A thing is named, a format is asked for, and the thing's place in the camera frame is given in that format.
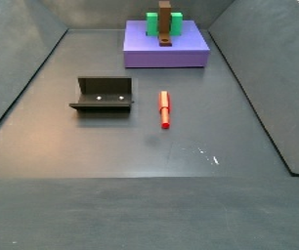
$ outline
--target stacked blocks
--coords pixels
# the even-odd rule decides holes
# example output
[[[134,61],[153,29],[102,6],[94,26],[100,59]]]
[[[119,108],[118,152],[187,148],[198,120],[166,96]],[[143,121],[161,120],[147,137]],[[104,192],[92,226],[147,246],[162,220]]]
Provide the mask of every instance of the stacked blocks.
[[[182,14],[171,13],[170,14],[170,28],[169,35],[175,36],[181,35],[182,32]],[[146,13],[146,36],[157,36],[157,13]]]
[[[170,12],[169,1],[158,1],[158,13],[145,21],[126,21],[125,67],[203,67],[209,47],[193,21]]]

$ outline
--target purple block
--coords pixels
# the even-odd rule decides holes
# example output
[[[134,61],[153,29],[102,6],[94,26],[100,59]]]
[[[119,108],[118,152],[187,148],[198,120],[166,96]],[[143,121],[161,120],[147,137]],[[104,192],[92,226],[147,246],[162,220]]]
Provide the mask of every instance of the purple block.
[[[146,21],[126,21],[123,39],[125,67],[203,67],[209,47],[193,21],[182,21],[182,34],[170,36],[171,47],[159,47],[146,36]]]

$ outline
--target white speck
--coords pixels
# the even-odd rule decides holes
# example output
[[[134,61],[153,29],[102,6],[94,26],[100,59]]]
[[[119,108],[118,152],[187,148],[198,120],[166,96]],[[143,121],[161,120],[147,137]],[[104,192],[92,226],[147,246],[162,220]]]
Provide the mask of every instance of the white speck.
[[[214,161],[215,165],[218,165],[218,162],[217,162],[217,160],[215,160],[215,157],[213,157],[213,161]]]

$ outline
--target gray floor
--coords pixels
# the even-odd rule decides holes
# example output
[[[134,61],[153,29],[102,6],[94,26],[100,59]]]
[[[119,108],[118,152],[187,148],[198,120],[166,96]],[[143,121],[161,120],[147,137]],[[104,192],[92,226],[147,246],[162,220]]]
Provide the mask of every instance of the gray floor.
[[[299,179],[0,180],[0,250],[295,250]]]
[[[0,178],[287,177],[214,45],[209,66],[123,69],[122,30],[70,30],[0,126]],[[78,76],[127,74],[129,117],[78,115]],[[158,126],[157,93],[171,125]]]

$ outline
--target green cube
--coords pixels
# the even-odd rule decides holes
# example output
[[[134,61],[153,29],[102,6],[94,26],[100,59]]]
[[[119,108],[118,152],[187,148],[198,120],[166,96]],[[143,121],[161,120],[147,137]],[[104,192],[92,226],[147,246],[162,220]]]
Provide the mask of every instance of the green cube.
[[[171,13],[170,31],[169,35],[181,35],[182,32],[182,14]]]
[[[146,13],[146,35],[157,36],[157,13]]]

